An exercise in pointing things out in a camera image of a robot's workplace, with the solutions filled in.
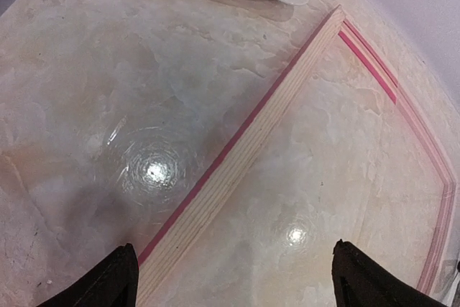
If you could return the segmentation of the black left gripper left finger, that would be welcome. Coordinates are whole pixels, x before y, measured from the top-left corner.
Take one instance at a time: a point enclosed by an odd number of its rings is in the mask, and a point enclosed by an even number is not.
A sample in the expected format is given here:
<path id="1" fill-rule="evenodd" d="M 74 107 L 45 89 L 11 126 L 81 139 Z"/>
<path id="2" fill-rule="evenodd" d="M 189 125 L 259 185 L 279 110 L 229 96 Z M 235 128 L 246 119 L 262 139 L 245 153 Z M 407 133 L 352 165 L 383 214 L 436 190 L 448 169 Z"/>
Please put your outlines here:
<path id="1" fill-rule="evenodd" d="M 135 307 L 139 265 L 132 244 L 117 247 L 71 286 L 41 307 Z"/>

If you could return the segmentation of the landscape photo print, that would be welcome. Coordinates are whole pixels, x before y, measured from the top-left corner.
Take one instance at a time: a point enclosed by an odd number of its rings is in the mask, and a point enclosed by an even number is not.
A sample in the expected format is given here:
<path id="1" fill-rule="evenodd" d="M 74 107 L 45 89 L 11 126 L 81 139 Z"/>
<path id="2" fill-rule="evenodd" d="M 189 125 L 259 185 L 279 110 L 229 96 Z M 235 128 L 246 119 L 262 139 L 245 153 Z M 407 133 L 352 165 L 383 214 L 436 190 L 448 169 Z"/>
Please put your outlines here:
<path id="1" fill-rule="evenodd" d="M 459 306 L 459 259 L 443 262 L 433 297 L 445 306 Z"/>

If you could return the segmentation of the pink wooden picture frame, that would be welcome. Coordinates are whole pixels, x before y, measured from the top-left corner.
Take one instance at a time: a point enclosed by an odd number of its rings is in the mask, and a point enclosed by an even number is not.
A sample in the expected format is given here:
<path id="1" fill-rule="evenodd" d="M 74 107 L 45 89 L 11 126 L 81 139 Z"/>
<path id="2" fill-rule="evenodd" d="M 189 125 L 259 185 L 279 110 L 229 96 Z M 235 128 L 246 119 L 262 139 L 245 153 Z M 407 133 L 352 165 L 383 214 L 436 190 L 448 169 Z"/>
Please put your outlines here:
<path id="1" fill-rule="evenodd" d="M 347 44 L 404 115 L 443 181 L 435 232 L 417 284 L 421 293 L 432 293 L 451 229 L 458 178 L 445 149 L 420 109 L 367 39 L 346 18 L 343 8 L 338 6 L 317 27 L 139 255 L 137 306 L 152 305 L 155 291 L 234 192 L 335 37 Z"/>

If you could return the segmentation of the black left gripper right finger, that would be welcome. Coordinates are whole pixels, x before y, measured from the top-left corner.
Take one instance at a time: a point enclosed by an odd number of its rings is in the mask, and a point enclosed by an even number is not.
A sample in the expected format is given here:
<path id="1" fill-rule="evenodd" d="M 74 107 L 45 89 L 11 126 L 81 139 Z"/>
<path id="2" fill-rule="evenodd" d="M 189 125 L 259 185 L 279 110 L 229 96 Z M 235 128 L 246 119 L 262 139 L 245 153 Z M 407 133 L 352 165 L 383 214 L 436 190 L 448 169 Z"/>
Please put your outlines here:
<path id="1" fill-rule="evenodd" d="M 398 280 L 351 242 L 335 244 L 331 274 L 337 306 L 443 305 Z"/>

